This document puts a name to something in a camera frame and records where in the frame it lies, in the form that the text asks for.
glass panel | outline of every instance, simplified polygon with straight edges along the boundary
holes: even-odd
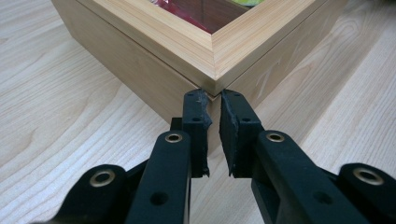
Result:
[[[149,0],[181,19],[215,33],[263,0]]]

wooden frame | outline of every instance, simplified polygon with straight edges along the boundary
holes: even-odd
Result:
[[[266,0],[210,35],[148,0],[78,1],[212,95],[326,2]]]

clamp jaw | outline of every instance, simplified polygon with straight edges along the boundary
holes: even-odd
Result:
[[[45,223],[189,223],[191,178],[209,175],[202,90],[184,96],[147,161],[126,172],[100,165]],[[318,168],[285,133],[265,131],[244,96],[221,94],[220,138],[230,175],[251,178],[265,223],[396,223],[396,180],[361,163],[339,175]]]

wooden table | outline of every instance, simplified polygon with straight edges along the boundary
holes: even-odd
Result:
[[[365,162],[396,176],[396,5],[350,0],[332,32],[262,102],[267,129],[291,135],[337,173]],[[169,125],[67,32],[50,0],[0,4],[0,222],[51,218],[93,166],[130,169]],[[192,180],[191,223],[262,223],[249,180],[221,147]]]

green object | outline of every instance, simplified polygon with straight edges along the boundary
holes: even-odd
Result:
[[[246,7],[255,7],[264,0],[233,0],[233,2]]]

